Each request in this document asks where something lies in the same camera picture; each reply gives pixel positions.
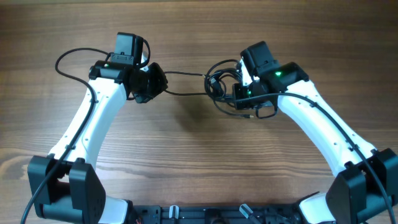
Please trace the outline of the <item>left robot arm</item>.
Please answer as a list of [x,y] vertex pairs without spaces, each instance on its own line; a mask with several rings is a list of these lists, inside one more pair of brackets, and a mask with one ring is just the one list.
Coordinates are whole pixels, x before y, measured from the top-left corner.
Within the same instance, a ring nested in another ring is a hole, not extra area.
[[125,102],[147,103],[167,89],[148,41],[120,32],[113,52],[89,71],[85,97],[68,129],[46,156],[34,156],[27,174],[32,192],[21,222],[39,218],[68,223],[143,223],[130,200],[110,197],[96,174],[104,138]]

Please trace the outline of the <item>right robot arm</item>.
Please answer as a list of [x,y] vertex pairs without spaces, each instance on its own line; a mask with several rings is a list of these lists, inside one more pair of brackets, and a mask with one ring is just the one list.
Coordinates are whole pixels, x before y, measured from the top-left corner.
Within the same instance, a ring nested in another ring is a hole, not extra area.
[[397,204],[397,155],[378,150],[351,129],[326,103],[307,73],[290,62],[281,65],[265,42],[240,54],[242,79],[233,86],[238,110],[266,104],[303,130],[327,161],[334,181],[325,193],[297,204],[301,223],[366,223]]

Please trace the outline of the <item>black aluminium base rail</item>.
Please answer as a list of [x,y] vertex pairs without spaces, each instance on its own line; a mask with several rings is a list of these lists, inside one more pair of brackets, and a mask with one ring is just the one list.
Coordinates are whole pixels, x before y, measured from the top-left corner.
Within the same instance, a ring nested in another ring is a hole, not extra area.
[[134,206],[126,223],[132,224],[212,224],[212,223],[302,223],[303,219],[293,205],[169,207]]

